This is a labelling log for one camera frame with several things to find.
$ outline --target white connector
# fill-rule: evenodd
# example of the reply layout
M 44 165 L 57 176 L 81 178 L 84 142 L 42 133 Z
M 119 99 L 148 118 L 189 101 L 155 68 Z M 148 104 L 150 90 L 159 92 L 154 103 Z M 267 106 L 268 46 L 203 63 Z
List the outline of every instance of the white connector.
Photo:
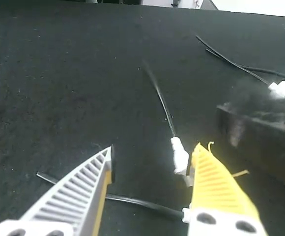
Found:
M 178 137 L 171 138 L 172 149 L 174 152 L 174 173 L 177 175 L 186 175 L 189 154 L 185 151 L 181 140 Z
M 269 87 L 271 90 L 270 95 L 274 99 L 284 99 L 285 98 L 285 80 L 282 80 L 279 84 L 272 83 Z

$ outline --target white wall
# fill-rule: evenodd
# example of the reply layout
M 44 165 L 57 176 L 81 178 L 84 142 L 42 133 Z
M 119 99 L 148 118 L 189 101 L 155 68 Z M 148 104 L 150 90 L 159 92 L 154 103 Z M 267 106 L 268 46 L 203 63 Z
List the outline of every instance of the white wall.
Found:
M 212 0 L 219 10 L 285 16 L 285 0 Z

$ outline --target black cable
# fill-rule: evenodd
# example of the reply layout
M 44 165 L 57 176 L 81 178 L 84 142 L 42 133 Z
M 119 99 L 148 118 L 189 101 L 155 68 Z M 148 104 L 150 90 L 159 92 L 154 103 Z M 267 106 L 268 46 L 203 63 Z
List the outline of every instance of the black cable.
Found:
M 207 52 L 211 53 L 212 55 L 220 58 L 217 54 L 215 54 L 213 51 L 211 51 L 210 49 L 206 49 Z M 257 71 L 257 72 L 262 72 L 262 73 L 267 73 L 267 74 L 272 74 L 272 75 L 277 75 L 279 77 L 282 77 L 285 79 L 285 74 L 277 72 L 277 71 L 273 71 L 273 70 L 268 70 L 268 69 L 262 69 L 262 68 L 256 68 L 256 67 L 249 67 L 249 66 L 244 66 L 244 65 L 239 65 L 241 67 L 243 67 L 244 69 L 250 70 L 250 71 Z
M 40 177 L 41 179 L 43 179 L 43 180 L 45 180 L 45 181 L 47 181 L 53 185 L 58 183 L 58 179 L 51 177 L 45 173 L 37 172 L 36 175 L 38 177 Z M 136 199 L 136 198 L 123 197 L 123 196 L 118 196 L 118 195 L 109 194 L 109 193 L 106 194 L 105 199 L 110 200 L 110 201 L 139 205 L 139 206 L 142 206 L 144 208 L 154 210 L 154 211 L 156 211 L 162 215 L 166 215 L 166 216 L 173 217 L 173 218 L 178 218 L 179 220 L 183 219 L 183 212 L 182 211 L 174 210 L 174 209 L 168 208 L 166 206 L 158 205 L 158 204 L 147 202 L 144 200 L 140 200 L 140 199 Z
M 155 75 L 152 73 L 149 64 L 146 61 L 144 61 L 144 60 L 142 61 L 142 64 L 143 64 L 143 68 L 144 68 L 145 72 L 149 76 L 149 78 L 150 78 L 154 88 L 156 89 L 156 91 L 158 93 L 158 96 L 160 98 L 162 107 L 164 109 L 164 112 L 166 113 L 166 117 L 167 117 L 167 120 L 168 120 L 168 123 L 169 123 L 169 127 L 171 129 L 172 135 L 173 135 L 173 137 L 176 137 L 176 132 L 175 132 L 175 129 L 174 129 L 174 126 L 173 126 L 171 114 L 170 114 L 169 109 L 167 107 L 166 101 L 164 100 L 164 97 L 161 94 L 160 88 L 159 88 L 158 83 L 157 83 L 157 79 L 156 79 Z
M 246 73 L 254 76 L 256 79 L 262 81 L 263 83 L 265 83 L 266 85 L 269 85 L 269 83 L 267 81 L 265 81 L 262 77 L 258 76 L 257 74 L 243 68 L 242 66 L 230 61 L 228 58 L 224 57 L 223 55 L 221 55 L 220 53 L 218 53 L 216 50 L 214 50 L 212 47 L 210 47 L 205 41 L 203 41 L 199 36 L 196 35 L 196 38 L 203 44 L 205 45 L 208 49 L 210 49 L 211 51 L 213 51 L 216 55 L 218 55 L 219 57 L 221 57 L 222 59 L 226 60 L 227 62 L 229 62 L 230 64 L 234 65 L 235 67 L 245 71 Z
M 178 219 L 183 219 L 183 212 L 168 208 L 166 206 L 161 206 L 161 205 L 158 205 L 155 203 L 150 203 L 150 202 L 135 199 L 135 198 L 122 197 L 122 196 L 118 196 L 118 195 L 114 195 L 114 194 L 107 194 L 105 199 L 123 202 L 123 203 L 130 203 L 130 204 L 134 204 L 134 205 L 139 205 L 139 206 L 154 210 L 154 211 L 161 213 L 163 215 L 166 215 L 166 216 L 170 216 L 170 217 L 178 218 Z

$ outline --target table surface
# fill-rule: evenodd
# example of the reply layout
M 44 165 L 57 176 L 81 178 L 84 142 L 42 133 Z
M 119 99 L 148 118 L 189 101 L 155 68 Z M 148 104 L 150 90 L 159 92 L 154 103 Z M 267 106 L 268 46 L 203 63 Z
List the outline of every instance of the table surface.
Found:
M 191 190 L 173 174 L 171 133 L 142 71 L 159 80 L 188 151 L 212 151 L 259 209 L 271 236 L 285 235 L 285 186 L 240 158 L 219 135 L 216 105 L 239 82 L 259 83 L 205 52 L 200 35 L 237 63 L 285 73 L 285 18 L 221 11 L 66 1 L 0 4 L 0 221 L 19 218 L 100 147 L 115 144 L 109 193 L 174 209 Z M 269 81 L 279 78 L 264 76 Z M 100 235 L 186 235 L 187 225 L 138 206 L 106 202 Z

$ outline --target gray plastic part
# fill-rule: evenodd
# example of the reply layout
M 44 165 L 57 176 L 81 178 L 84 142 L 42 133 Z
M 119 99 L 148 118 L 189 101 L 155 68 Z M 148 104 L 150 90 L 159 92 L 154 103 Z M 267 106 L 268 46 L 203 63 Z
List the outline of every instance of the gray plastic part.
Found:
M 92 235 L 106 172 L 111 170 L 108 147 L 68 173 L 20 220 L 65 222 L 73 226 L 75 236 Z

